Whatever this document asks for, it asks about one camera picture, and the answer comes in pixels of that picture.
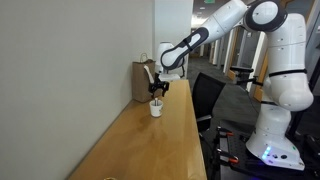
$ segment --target black office chair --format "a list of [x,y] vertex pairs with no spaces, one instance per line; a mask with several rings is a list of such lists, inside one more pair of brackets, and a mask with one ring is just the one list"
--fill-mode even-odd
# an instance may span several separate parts
[[213,118],[213,107],[225,86],[225,83],[218,81],[204,73],[199,73],[192,91],[192,101],[197,119],[198,132],[210,128]]

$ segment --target brown paper bag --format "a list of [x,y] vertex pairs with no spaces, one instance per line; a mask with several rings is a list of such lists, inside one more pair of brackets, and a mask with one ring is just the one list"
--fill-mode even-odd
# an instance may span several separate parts
[[[144,69],[144,65],[149,67],[151,75],[155,76],[154,68],[155,61],[149,59],[146,53],[141,54],[140,62],[132,62],[132,98],[139,102],[147,102],[151,100],[151,93],[148,91],[149,88],[149,77]],[[161,94],[161,90],[157,90],[154,93],[154,97]]]

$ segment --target paper cup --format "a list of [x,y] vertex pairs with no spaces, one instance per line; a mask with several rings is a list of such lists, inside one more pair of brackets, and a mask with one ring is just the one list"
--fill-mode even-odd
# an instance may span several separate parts
[[151,116],[153,116],[153,117],[160,117],[162,114],[163,102],[161,100],[158,100],[157,102],[158,103],[156,104],[156,101],[152,100],[149,103]]

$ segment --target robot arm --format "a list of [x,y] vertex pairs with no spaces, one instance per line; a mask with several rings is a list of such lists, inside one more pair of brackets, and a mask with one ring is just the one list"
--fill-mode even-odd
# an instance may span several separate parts
[[247,6],[241,0],[231,0],[178,45],[164,48],[160,59],[164,70],[176,69],[193,49],[219,39],[236,26],[266,32],[269,77],[263,83],[265,103],[246,147],[267,165],[303,170],[300,154],[285,132],[290,111],[304,110],[313,101],[304,64],[305,21],[299,14],[288,15],[277,2],[259,0]]

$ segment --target wooden table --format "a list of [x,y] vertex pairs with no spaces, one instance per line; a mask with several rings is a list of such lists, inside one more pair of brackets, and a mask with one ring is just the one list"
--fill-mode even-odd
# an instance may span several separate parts
[[206,179],[188,81],[171,82],[159,99],[159,118],[131,101],[69,179]]

